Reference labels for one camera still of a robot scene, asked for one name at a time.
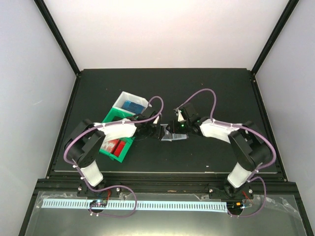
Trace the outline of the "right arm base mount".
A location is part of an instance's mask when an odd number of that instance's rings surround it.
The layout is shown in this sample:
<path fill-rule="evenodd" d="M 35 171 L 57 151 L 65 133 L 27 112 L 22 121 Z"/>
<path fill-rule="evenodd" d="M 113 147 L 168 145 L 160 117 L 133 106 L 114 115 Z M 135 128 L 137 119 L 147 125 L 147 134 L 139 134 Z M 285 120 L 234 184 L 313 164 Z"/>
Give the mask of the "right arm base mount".
<path fill-rule="evenodd" d="M 253 199 L 253 190 L 248 183 L 234 188 L 229 182 L 215 182 L 209 183 L 207 188 L 211 199 L 242 200 L 246 197 Z"/>

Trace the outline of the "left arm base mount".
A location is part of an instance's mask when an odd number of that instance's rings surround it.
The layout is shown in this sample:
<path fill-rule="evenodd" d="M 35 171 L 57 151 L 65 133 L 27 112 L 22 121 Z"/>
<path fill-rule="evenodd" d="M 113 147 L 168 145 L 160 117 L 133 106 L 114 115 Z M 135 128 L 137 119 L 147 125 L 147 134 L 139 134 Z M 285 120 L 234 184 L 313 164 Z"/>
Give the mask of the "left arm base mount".
<path fill-rule="evenodd" d="M 92 191 L 84 181 L 81 181 L 77 190 L 77 196 L 101 199 L 108 196 L 117 198 L 121 192 L 124 192 L 123 188 L 116 187 L 117 185 L 121 185 L 121 183 L 114 180 L 103 180 L 96 187 L 91 187 Z"/>

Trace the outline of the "red credit card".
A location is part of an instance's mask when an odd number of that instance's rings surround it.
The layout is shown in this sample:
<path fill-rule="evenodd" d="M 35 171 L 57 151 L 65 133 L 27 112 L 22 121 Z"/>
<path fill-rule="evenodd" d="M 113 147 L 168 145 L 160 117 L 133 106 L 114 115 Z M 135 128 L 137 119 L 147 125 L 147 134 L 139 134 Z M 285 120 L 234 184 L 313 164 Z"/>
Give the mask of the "red credit card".
<path fill-rule="evenodd" d="M 124 147 L 125 147 L 125 144 L 126 144 L 126 143 L 125 143 L 124 141 L 118 140 L 117 143 L 116 143 L 116 146 L 115 146 L 114 149 L 113 149 L 112 154 L 113 154 L 114 156 L 116 156 L 116 157 L 119 157 L 120 154 L 121 154 L 121 152 L 122 152 L 122 150 L 123 150 Z"/>

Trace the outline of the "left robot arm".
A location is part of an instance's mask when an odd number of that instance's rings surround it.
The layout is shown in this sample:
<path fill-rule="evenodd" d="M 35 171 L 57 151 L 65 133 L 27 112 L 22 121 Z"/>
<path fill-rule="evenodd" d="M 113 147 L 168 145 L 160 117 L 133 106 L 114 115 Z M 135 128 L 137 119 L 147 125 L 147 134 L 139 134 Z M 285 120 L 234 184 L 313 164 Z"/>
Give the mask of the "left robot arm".
<path fill-rule="evenodd" d="M 88 185 L 88 190 L 94 196 L 101 196 L 106 189 L 96 156 L 103 143 L 132 138 L 142 131 L 149 136 L 157 127 L 161 111 L 155 112 L 147 107 L 142 113 L 125 116 L 110 122 L 95 123 L 89 119 L 83 120 L 73 130 L 64 145 L 63 159 L 71 164 Z"/>

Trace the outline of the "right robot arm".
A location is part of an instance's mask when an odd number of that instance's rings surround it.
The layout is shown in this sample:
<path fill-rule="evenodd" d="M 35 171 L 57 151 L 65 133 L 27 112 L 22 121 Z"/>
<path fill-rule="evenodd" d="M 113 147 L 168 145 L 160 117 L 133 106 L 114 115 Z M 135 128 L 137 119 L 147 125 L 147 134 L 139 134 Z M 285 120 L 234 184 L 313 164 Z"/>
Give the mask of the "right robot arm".
<path fill-rule="evenodd" d="M 193 134 L 231 145 L 236 164 L 223 186 L 229 198 L 236 198 L 242 192 L 242 186 L 250 182 L 255 173 L 270 166 L 276 159 L 274 147 L 251 121 L 236 124 L 218 121 L 213 117 L 201 117 L 190 102 L 175 112 L 177 118 L 166 126 L 168 133 Z"/>

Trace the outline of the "black VIP card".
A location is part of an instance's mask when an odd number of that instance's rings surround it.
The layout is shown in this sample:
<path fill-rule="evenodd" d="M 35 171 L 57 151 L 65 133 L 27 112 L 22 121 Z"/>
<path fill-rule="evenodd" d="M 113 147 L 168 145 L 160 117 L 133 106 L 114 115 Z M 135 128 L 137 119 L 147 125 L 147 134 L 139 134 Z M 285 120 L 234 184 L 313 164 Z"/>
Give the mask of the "black VIP card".
<path fill-rule="evenodd" d="M 172 134 L 172 141 L 177 141 L 177 140 L 185 140 L 188 138 L 188 135 L 186 134 Z"/>

